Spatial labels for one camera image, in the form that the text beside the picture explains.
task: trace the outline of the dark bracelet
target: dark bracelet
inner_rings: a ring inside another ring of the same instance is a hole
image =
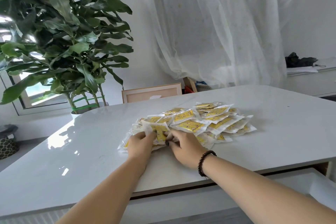
[[[205,175],[205,174],[203,173],[203,171],[202,171],[202,165],[203,165],[204,159],[205,159],[209,154],[212,154],[212,155],[217,156],[216,153],[215,153],[214,151],[207,151],[206,153],[204,153],[204,154],[202,155],[201,159],[199,160],[198,167],[197,167],[197,169],[198,169],[198,173],[199,173],[199,175],[202,176],[202,177],[206,177],[206,175]]]

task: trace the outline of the picture frame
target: picture frame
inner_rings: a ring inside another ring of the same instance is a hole
[[[149,100],[152,96],[161,96],[160,98],[182,95],[181,83],[167,84],[161,86],[139,88],[121,91],[123,103],[133,103]]]

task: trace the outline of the pile of packets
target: pile of packets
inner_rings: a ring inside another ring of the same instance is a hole
[[[249,123],[253,115],[240,115],[238,109],[232,106],[218,102],[196,103],[190,109],[175,107],[161,114],[140,118],[132,125],[118,149],[127,152],[128,139],[143,131],[146,135],[157,131],[153,150],[166,146],[165,141],[171,128],[194,133],[207,149],[211,149],[215,143],[231,142],[231,137],[255,131],[256,128]]]

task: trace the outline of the white curtain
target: white curtain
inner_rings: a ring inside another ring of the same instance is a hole
[[[281,27],[291,0],[146,0],[161,67],[213,88],[283,87]]]

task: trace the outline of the white table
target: white table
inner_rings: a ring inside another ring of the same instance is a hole
[[[125,161],[117,147],[137,118],[195,102],[234,103],[253,114],[253,133],[216,144],[218,156],[260,173],[336,157],[336,103],[269,86],[239,86],[92,110],[0,173],[0,217],[78,202]],[[153,153],[136,192],[203,181],[167,148]]]

